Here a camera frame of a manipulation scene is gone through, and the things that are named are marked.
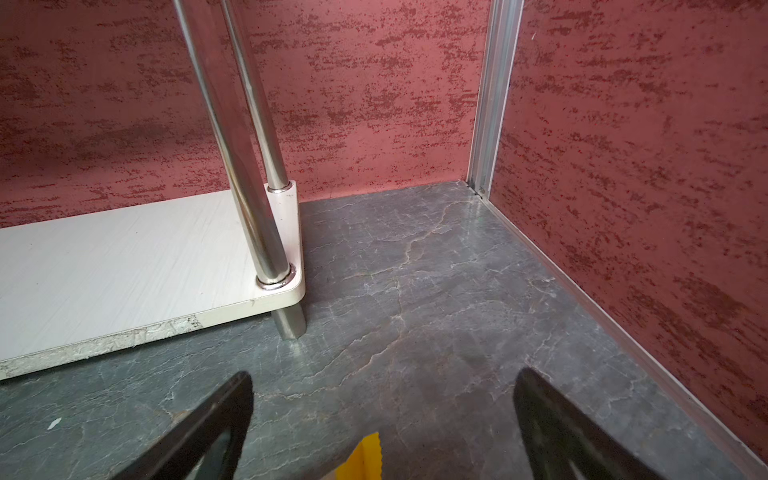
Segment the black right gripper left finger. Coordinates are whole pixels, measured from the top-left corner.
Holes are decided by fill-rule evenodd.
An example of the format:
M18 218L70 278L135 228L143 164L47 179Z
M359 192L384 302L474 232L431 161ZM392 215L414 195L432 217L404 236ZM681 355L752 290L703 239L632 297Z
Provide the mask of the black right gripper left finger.
M254 408L252 377L239 371L117 479L232 479Z

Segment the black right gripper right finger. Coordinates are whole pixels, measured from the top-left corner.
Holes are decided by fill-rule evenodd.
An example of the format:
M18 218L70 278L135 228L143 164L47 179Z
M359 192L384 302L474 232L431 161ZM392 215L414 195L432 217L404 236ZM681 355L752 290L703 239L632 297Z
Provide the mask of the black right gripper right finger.
M516 378L513 400L535 479L660 479L536 370Z

